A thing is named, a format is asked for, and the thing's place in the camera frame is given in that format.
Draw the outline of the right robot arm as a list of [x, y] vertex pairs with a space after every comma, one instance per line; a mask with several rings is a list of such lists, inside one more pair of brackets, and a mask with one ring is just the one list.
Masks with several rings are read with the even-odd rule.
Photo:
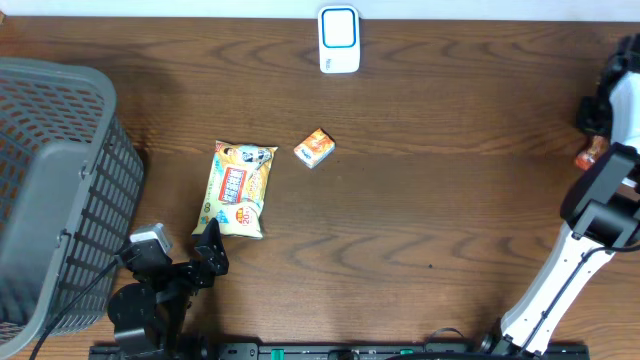
[[586, 359], [584, 345], [552, 334], [588, 281], [619, 253], [639, 249], [639, 37], [624, 37], [596, 92], [581, 100], [576, 126], [591, 144], [585, 169], [560, 209], [556, 243], [523, 297], [485, 336], [485, 359]]

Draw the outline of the grey plastic basket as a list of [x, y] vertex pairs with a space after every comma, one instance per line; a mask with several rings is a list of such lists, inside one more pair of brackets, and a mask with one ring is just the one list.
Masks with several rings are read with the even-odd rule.
[[143, 162], [101, 72], [1, 61], [1, 355], [84, 330], [113, 287]]

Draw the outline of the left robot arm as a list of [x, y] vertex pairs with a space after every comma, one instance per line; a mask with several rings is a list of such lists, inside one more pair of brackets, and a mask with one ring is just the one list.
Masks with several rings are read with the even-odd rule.
[[191, 298], [211, 288], [228, 273], [229, 261], [219, 224], [210, 221], [196, 236], [198, 256], [175, 263], [164, 225], [135, 230], [117, 262], [129, 270], [134, 283], [116, 291], [107, 305], [114, 338], [124, 359], [206, 359], [207, 341], [182, 333]]

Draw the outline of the red chocolate bar wrapper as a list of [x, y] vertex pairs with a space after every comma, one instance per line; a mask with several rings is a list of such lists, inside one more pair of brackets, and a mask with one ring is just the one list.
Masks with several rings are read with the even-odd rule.
[[604, 136], [589, 136], [586, 147], [581, 150], [575, 158], [575, 165], [581, 170], [588, 170], [602, 155], [606, 153], [609, 148], [609, 144], [609, 139]]

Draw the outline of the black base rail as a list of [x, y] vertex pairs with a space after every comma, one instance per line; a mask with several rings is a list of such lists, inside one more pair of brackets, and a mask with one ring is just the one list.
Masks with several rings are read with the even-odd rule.
[[[213, 359], [213, 360], [381, 360], [395, 356], [413, 354], [457, 355], [472, 353], [470, 342], [444, 340], [418, 345], [259, 345], [255, 343], [225, 343], [216, 345], [196, 345], [195, 350], [182, 351], [173, 359]], [[126, 356], [117, 346], [92, 346], [90, 360], [154, 359], [142, 356]], [[551, 345], [539, 359], [589, 360], [585, 345]]]

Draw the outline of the small orange box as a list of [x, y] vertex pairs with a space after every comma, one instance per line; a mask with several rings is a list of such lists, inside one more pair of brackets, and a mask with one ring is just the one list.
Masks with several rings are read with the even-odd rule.
[[294, 148], [294, 154], [309, 169], [313, 169], [329, 156], [335, 147], [335, 141], [322, 128], [318, 128]]

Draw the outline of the white barcode scanner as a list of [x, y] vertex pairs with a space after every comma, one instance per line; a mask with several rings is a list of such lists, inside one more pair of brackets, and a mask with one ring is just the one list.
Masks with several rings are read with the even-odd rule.
[[325, 6], [318, 12], [317, 29], [321, 72], [356, 72], [361, 59], [359, 12], [350, 5]]

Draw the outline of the yellow snack bag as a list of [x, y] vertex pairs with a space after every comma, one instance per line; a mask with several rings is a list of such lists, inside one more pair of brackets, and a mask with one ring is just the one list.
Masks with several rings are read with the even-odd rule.
[[262, 239], [260, 216], [277, 147], [217, 140], [208, 183], [192, 236], [216, 220], [225, 236]]

